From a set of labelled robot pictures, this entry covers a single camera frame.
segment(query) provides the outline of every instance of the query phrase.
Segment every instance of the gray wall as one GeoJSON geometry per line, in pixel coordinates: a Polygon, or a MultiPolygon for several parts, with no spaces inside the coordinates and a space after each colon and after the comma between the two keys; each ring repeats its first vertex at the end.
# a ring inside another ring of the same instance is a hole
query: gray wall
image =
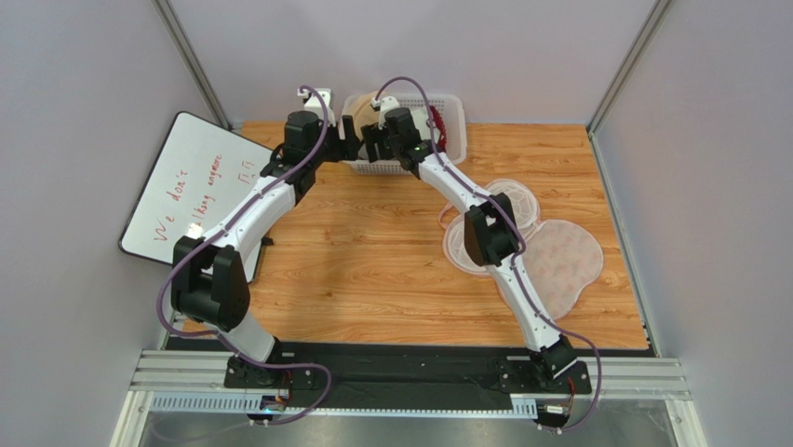
{"type": "Polygon", "coordinates": [[[598,137],[713,446],[790,445],[793,3],[678,0],[598,137]]]}
{"type": "MultiPolygon", "coordinates": [[[[336,111],[396,75],[476,122],[584,123],[652,0],[174,0],[234,121],[283,119],[301,83],[336,111]]],[[[391,91],[413,91],[401,85],[391,91]]]]}
{"type": "Polygon", "coordinates": [[[146,0],[3,2],[0,42],[0,444],[107,445],[167,273],[116,241],[207,108],[146,0]]]}

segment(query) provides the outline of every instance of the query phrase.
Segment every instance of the pink strap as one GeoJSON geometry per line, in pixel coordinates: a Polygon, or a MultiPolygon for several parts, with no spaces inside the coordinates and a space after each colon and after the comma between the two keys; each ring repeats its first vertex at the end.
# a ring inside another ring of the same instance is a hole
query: pink strap
{"type": "Polygon", "coordinates": [[[449,228],[449,224],[448,223],[443,223],[443,215],[446,214],[447,212],[449,212],[449,210],[451,210],[451,207],[452,207],[451,202],[448,202],[446,204],[446,206],[443,207],[443,210],[441,210],[437,214],[437,224],[440,225],[440,227],[443,228],[444,230],[449,228]]]}

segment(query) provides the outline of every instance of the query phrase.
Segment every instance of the white plastic basket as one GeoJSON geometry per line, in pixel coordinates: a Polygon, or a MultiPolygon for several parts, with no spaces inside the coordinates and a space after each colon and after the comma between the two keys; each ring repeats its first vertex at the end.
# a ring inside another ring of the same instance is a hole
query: white plastic basket
{"type": "MultiPolygon", "coordinates": [[[[347,113],[352,103],[360,95],[353,95],[344,101],[342,115],[347,113]]],[[[402,107],[424,107],[422,95],[418,93],[393,93],[391,94],[402,107]]],[[[454,95],[427,95],[430,105],[434,106],[446,126],[446,155],[451,163],[457,165],[465,160],[465,150],[468,138],[465,133],[465,112],[463,103],[454,95]]],[[[359,174],[410,174],[402,169],[396,160],[378,160],[370,163],[368,160],[345,161],[359,174]]]]}

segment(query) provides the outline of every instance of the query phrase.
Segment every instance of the wooden tabletop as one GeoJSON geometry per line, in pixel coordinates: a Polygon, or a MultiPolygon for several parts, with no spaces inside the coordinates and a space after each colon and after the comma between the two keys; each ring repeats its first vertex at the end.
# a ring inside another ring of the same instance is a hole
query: wooden tabletop
{"type": "MultiPolygon", "coordinates": [[[[248,122],[242,134],[275,147],[283,123],[248,122]]],[[[647,348],[583,126],[468,125],[460,169],[482,185],[524,183],[543,220],[572,221],[594,235],[603,272],[558,323],[599,347],[647,348]]],[[[311,191],[273,227],[276,244],[250,286],[250,311],[282,340],[523,345],[492,279],[471,277],[444,256],[437,214],[445,204],[413,176],[324,164],[311,191]]]]}

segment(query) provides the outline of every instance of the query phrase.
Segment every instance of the gray floor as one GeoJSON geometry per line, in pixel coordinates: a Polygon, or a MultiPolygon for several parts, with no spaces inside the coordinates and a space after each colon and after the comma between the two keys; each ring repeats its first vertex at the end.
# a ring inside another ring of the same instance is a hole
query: gray floor
{"type": "MultiPolygon", "coordinates": [[[[245,422],[236,414],[150,415],[158,433],[189,438],[245,422]]],[[[142,446],[174,445],[144,436],[142,446]]],[[[605,401],[586,425],[562,436],[538,432],[532,421],[474,418],[309,416],[283,427],[242,427],[189,446],[677,446],[663,401],[605,401]]]]}

